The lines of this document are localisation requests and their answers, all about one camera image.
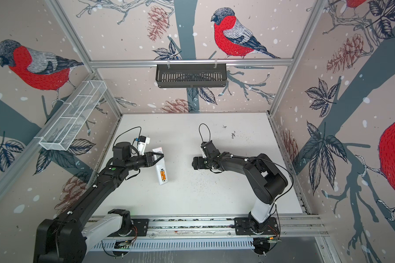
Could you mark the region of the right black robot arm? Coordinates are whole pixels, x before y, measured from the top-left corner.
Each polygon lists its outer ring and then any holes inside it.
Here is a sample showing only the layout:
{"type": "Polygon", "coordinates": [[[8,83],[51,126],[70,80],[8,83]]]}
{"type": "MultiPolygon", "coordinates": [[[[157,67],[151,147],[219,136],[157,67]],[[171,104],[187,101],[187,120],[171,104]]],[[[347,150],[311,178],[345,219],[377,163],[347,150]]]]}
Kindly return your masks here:
{"type": "Polygon", "coordinates": [[[212,141],[203,142],[201,150],[203,155],[193,158],[193,169],[205,169],[216,174],[235,172],[247,178],[256,200],[244,230],[256,235],[265,233],[274,213],[274,202],[288,186],[286,176],[264,153],[256,157],[237,156],[230,152],[220,152],[212,141]]]}

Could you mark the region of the orange battery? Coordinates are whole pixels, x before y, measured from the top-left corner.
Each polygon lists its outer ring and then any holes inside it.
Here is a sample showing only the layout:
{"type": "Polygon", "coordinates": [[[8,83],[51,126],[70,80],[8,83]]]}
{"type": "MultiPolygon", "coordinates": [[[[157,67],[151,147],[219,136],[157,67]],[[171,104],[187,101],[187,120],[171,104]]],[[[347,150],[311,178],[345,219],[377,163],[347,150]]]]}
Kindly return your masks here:
{"type": "Polygon", "coordinates": [[[161,175],[161,181],[164,183],[166,181],[166,174],[163,168],[160,171],[160,175],[161,175]]]}

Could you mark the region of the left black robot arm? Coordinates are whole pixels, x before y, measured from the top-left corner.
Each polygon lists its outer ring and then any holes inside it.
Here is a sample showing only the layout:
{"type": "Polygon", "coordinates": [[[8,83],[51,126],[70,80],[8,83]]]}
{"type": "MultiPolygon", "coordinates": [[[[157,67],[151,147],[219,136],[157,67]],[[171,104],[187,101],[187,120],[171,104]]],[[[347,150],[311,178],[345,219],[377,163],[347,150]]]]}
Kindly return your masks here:
{"type": "Polygon", "coordinates": [[[45,219],[36,231],[35,263],[80,263],[98,243],[113,233],[138,237],[138,228],[125,209],[112,209],[91,226],[87,222],[104,200],[124,181],[130,171],[156,165],[164,157],[158,152],[137,152],[129,142],[113,147],[113,157],[107,162],[93,184],[80,198],[55,219],[45,219]]]}

